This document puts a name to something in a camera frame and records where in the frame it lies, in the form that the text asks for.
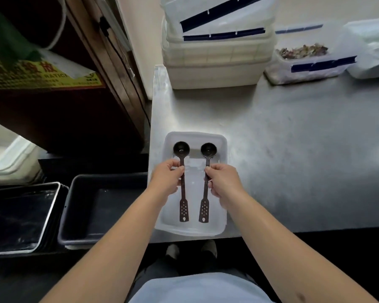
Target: shirt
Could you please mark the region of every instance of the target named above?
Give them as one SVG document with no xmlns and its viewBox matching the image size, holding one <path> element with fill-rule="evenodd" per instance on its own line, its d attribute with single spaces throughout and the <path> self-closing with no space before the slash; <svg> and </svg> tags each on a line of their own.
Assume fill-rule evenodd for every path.
<svg viewBox="0 0 379 303">
<path fill-rule="evenodd" d="M 129 303 L 271 303 L 257 285 L 226 273 L 204 273 L 147 281 Z"/>
</svg>

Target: hand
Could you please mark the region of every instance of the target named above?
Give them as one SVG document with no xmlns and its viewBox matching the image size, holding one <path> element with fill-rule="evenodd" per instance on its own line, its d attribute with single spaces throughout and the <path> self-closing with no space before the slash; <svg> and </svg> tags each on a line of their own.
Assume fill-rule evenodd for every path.
<svg viewBox="0 0 379 303">
<path fill-rule="evenodd" d="M 160 193 L 167 200 L 168 195 L 175 193 L 177 186 L 181 185 L 179 179 L 184 170 L 185 167 L 180 167 L 179 160 L 168 159 L 154 168 L 148 188 Z"/>
<path fill-rule="evenodd" d="M 233 166 L 213 163 L 205 168 L 205 172 L 212 179 L 208 187 L 211 188 L 212 194 L 220 199 L 224 208 L 233 193 L 244 191 L 237 170 Z"/>
</svg>

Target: black plastic tub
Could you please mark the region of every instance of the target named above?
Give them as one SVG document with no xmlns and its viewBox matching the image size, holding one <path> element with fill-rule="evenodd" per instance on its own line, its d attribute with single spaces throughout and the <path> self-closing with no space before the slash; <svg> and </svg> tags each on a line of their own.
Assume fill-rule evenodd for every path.
<svg viewBox="0 0 379 303">
<path fill-rule="evenodd" d="M 95 244 L 147 187 L 147 173 L 81 174 L 66 198 L 58 243 Z"/>
<path fill-rule="evenodd" d="M 50 252 L 67 192 L 58 182 L 0 189 L 0 257 Z"/>
</svg>

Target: forearm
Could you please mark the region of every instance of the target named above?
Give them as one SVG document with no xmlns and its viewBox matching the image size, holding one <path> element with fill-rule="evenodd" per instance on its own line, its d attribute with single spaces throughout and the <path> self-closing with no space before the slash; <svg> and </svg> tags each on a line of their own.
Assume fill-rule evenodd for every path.
<svg viewBox="0 0 379 303">
<path fill-rule="evenodd" d="M 147 189 L 42 302 L 123 302 L 149 243 L 162 198 Z"/>
<path fill-rule="evenodd" d="M 281 301 L 376 302 L 245 192 L 230 196 L 228 211 Z"/>
</svg>

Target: yellow warning label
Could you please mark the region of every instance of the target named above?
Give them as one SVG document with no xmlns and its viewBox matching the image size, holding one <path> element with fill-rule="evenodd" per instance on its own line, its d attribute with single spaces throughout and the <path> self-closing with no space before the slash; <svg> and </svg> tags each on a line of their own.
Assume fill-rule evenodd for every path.
<svg viewBox="0 0 379 303">
<path fill-rule="evenodd" d="M 40 62 L 20 60 L 11 71 L 8 71 L 0 61 L 0 90 L 98 87 L 104 85 L 97 73 L 73 79 L 46 60 Z"/>
</svg>

